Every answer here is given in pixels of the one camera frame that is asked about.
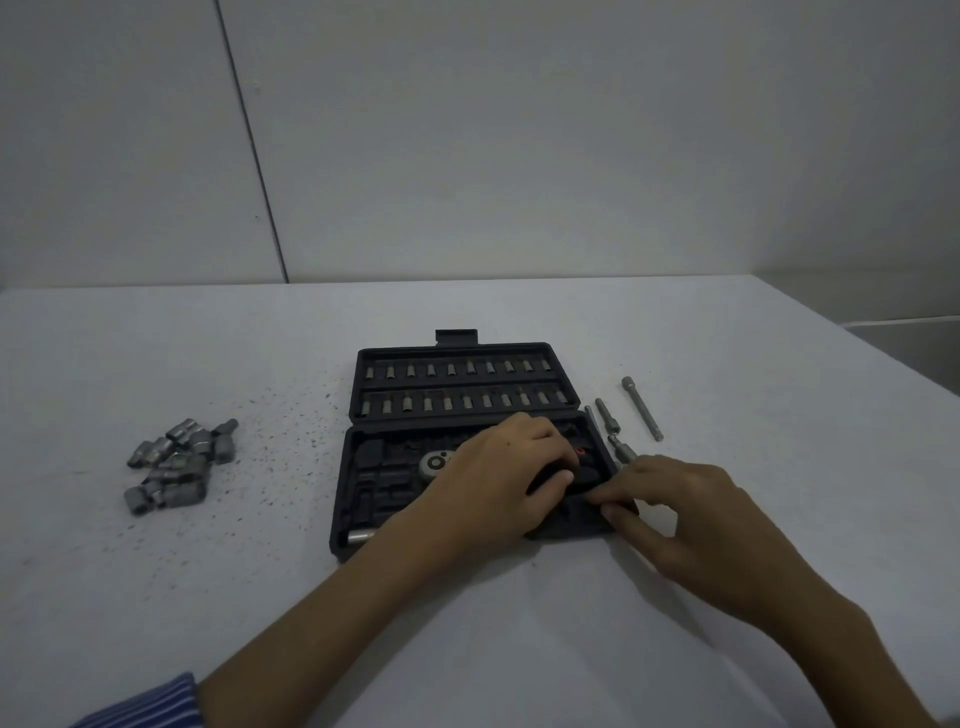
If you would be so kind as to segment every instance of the hand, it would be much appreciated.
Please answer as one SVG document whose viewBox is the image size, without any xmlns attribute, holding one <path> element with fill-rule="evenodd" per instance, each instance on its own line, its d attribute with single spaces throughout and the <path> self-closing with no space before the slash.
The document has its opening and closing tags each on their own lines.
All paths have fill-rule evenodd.
<svg viewBox="0 0 960 728">
<path fill-rule="evenodd" d="M 545 417 L 517 412 L 467 440 L 430 486 L 390 522 L 403 521 L 412 535 L 441 534 L 452 555 L 501 546 L 536 528 L 564 497 L 573 480 L 554 473 L 532 495 L 527 488 L 557 460 L 577 467 L 577 455 Z"/>
<path fill-rule="evenodd" d="M 638 457 L 586 498 L 665 577 L 768 634 L 843 598 L 722 468 Z M 635 498 L 676 511 L 676 535 L 617 504 Z"/>
</svg>

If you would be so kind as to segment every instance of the striped sleeve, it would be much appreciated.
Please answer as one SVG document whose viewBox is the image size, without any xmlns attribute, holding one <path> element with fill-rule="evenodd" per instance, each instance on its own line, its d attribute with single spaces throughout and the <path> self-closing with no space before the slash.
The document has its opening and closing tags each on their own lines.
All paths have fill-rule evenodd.
<svg viewBox="0 0 960 728">
<path fill-rule="evenodd" d="M 117 703 L 72 728 L 203 728 L 197 683 L 185 672 L 165 685 Z"/>
</svg>

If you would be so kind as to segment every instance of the table surface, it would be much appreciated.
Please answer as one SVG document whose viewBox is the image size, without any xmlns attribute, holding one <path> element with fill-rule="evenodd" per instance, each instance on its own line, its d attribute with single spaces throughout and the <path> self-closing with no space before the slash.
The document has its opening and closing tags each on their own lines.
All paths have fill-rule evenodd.
<svg viewBox="0 0 960 728">
<path fill-rule="evenodd" d="M 926 705 L 960 714 L 960 399 L 757 279 L 709 277 L 3 292 L 7 721 L 63 725 L 201 678 L 330 574 L 356 352 L 435 328 L 547 341 L 635 450 L 726 467 L 867 609 Z M 203 505 L 134 520 L 124 461 L 187 416 L 237 417 L 237 461 Z M 312 724 L 784 720 L 827 724 L 774 644 L 595 539 L 451 575 Z"/>
</svg>

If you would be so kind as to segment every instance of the socket set case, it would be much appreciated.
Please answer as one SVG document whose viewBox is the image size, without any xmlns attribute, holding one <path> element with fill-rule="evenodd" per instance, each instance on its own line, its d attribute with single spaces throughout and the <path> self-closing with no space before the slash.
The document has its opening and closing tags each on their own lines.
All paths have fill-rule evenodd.
<svg viewBox="0 0 960 728">
<path fill-rule="evenodd" d="M 364 349 L 357 354 L 347 431 L 330 527 L 330 550 L 346 561 L 362 545 L 348 534 L 378 528 L 426 488 L 423 456 L 455 450 L 514 412 L 550 419 L 580 458 L 567 495 L 530 539 L 611 531 L 583 499 L 617 467 L 553 349 L 545 343 L 477 343 L 476 329 L 438 330 L 435 347 Z M 556 466 L 531 484 L 538 487 Z"/>
</svg>

